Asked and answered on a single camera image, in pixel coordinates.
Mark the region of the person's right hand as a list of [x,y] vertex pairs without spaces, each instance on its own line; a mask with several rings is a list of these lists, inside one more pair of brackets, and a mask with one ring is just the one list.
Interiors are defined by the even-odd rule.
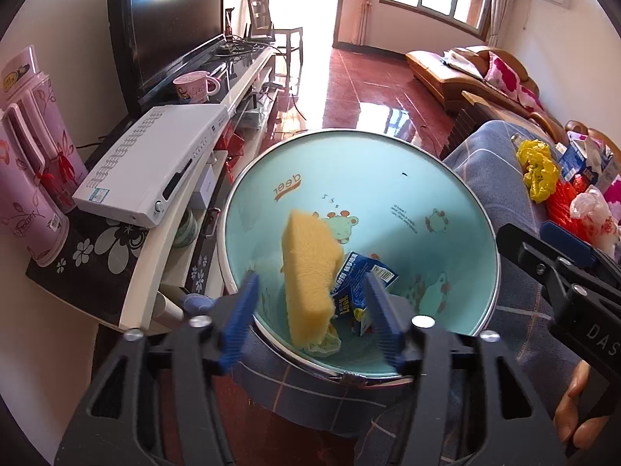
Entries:
[[598,435],[611,418],[612,410],[603,416],[579,422],[578,405],[580,396],[590,379],[590,364],[581,360],[572,372],[572,380],[556,408],[553,426],[562,444],[571,442],[579,450],[587,450],[596,442]]

